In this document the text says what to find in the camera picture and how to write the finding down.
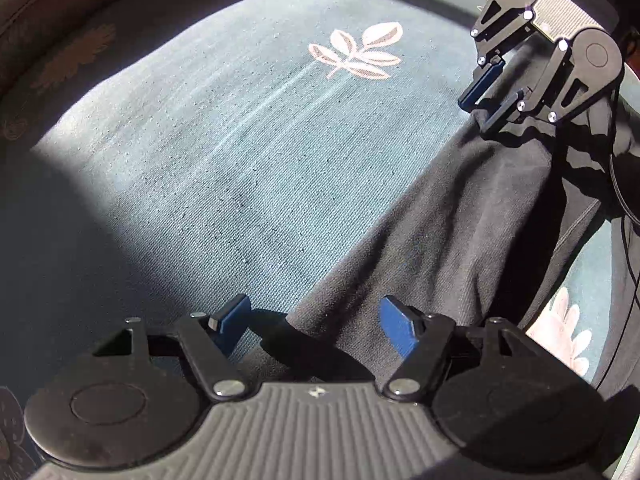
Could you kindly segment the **black garment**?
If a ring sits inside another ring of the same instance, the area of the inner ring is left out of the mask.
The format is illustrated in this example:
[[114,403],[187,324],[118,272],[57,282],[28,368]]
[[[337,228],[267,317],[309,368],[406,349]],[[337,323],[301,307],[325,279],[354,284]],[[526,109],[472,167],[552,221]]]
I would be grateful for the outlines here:
[[612,226],[610,327],[594,382],[639,382],[639,111],[602,100],[554,128],[485,134],[477,110],[367,236],[288,315],[256,323],[251,382],[385,382],[398,353],[378,324],[393,295],[462,325],[528,327],[600,225]]

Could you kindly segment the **teal patterned bed sheet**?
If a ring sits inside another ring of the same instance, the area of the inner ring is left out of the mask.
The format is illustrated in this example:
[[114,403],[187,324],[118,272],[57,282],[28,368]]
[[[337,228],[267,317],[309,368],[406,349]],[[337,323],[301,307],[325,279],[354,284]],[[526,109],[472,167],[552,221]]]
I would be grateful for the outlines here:
[[[639,110],[639,0],[608,0]],[[579,465],[483,465],[385,382],[251,382],[265,314],[290,314],[477,110],[533,86],[533,33],[472,110],[487,0],[1,0],[1,474],[6,479],[634,479],[639,383],[594,382],[610,327],[612,226],[528,327],[597,391]],[[507,122],[491,134],[534,116]],[[210,404],[142,465],[58,465],[28,400],[127,318],[161,330],[250,298],[229,361],[247,396]]]

